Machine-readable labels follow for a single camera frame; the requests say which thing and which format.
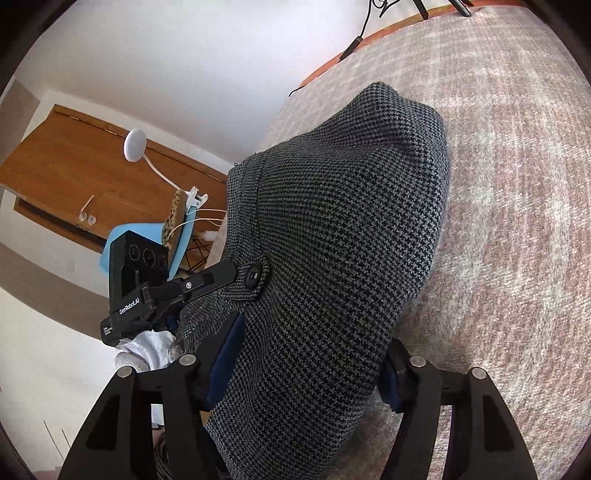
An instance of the metal screw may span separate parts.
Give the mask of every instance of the metal screw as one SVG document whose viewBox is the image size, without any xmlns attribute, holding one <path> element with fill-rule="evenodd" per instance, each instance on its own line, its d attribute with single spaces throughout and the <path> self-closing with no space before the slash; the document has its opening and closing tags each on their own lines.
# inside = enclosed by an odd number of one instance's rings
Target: metal screw
<svg viewBox="0 0 591 480">
<path fill-rule="evenodd" d="M 195 355 L 191 355 L 190 353 L 188 353 L 187 355 L 183 355 L 178 362 L 181 365 L 188 367 L 189 365 L 193 365 L 196 361 L 197 357 Z"/>
<path fill-rule="evenodd" d="M 125 365 L 124 367 L 121 367 L 120 369 L 117 370 L 117 376 L 121 377 L 121 378 L 125 378 L 131 375 L 131 373 L 134 371 L 133 368 L 131 368 L 129 365 Z"/>
<path fill-rule="evenodd" d="M 415 355 L 410 358 L 410 364 L 413 367 L 422 368 L 427 365 L 427 361 L 422 356 Z"/>
<path fill-rule="evenodd" d="M 486 372 L 480 367 L 473 368 L 472 375 L 478 380 L 484 380 L 486 378 Z"/>
</svg>

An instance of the lamp shade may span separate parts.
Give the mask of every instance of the lamp shade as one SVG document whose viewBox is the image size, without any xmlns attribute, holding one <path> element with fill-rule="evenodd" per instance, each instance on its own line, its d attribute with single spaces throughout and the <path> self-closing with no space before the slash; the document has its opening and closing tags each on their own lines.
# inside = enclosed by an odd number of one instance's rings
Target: lamp shade
<svg viewBox="0 0 591 480">
<path fill-rule="evenodd" d="M 143 156 L 146 150 L 146 134 L 139 128 L 134 128 L 125 137 L 123 144 L 123 154 L 128 161 L 137 162 Z"/>
</svg>

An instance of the white lamp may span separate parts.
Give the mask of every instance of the white lamp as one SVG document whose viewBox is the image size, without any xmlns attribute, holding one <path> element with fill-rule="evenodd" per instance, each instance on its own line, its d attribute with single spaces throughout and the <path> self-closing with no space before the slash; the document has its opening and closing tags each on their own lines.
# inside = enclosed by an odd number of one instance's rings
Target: white lamp
<svg viewBox="0 0 591 480">
<path fill-rule="evenodd" d="M 165 182 L 172 185 L 176 190 L 181 190 L 178 185 L 170 181 L 164 175 L 162 175 L 156 167 L 150 162 L 150 159 L 146 156 L 146 144 L 147 138 L 146 134 L 142 132 L 140 129 L 135 128 L 131 132 L 127 134 L 125 137 L 125 142 L 123 144 L 123 154 L 125 158 L 130 162 L 137 162 L 140 161 L 142 158 L 148 162 L 148 165 L 152 170 L 156 172 L 156 174 L 162 178 Z M 200 209 L 203 204 L 207 201 L 207 193 L 204 195 L 199 195 L 199 189 L 197 187 L 193 187 L 190 192 L 184 191 L 187 194 L 187 203 L 186 203 L 186 212 L 189 212 L 191 207 L 196 207 Z"/>
</svg>

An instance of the black button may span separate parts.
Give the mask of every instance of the black button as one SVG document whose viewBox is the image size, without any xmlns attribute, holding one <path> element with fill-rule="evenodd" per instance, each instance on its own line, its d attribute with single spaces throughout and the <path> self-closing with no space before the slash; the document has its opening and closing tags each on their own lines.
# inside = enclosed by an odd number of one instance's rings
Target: black button
<svg viewBox="0 0 591 480">
<path fill-rule="evenodd" d="M 144 250 L 144 263 L 150 268 L 154 266 L 154 264 L 156 263 L 156 255 L 154 255 L 153 250 L 149 248 Z"/>
<path fill-rule="evenodd" d="M 261 264 L 255 263 L 244 277 L 244 284 L 249 290 L 255 288 L 261 280 L 262 267 Z"/>
<path fill-rule="evenodd" d="M 136 260 L 139 260 L 139 248 L 137 245 L 130 245 L 129 246 L 129 257 L 131 260 L 133 260 L 134 262 Z"/>
</svg>

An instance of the lamp arm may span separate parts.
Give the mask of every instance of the lamp arm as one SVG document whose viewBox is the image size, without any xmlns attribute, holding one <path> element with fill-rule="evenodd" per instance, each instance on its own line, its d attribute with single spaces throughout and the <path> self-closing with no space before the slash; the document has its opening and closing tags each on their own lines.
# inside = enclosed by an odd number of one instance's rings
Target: lamp arm
<svg viewBox="0 0 591 480">
<path fill-rule="evenodd" d="M 178 185 L 176 185 L 175 183 L 173 183 L 172 181 L 170 181 L 168 178 L 166 178 L 164 175 L 162 175 L 158 169 L 156 167 L 154 167 L 154 165 L 152 164 L 152 162 L 150 162 L 150 159 L 146 156 L 143 155 L 143 158 L 146 162 L 148 162 L 148 165 L 150 166 L 150 168 L 152 168 L 152 170 L 154 170 L 156 172 L 156 174 L 163 179 L 164 181 L 166 181 L 168 184 L 172 185 L 175 189 L 177 190 L 182 190 L 182 188 L 180 188 Z"/>
</svg>

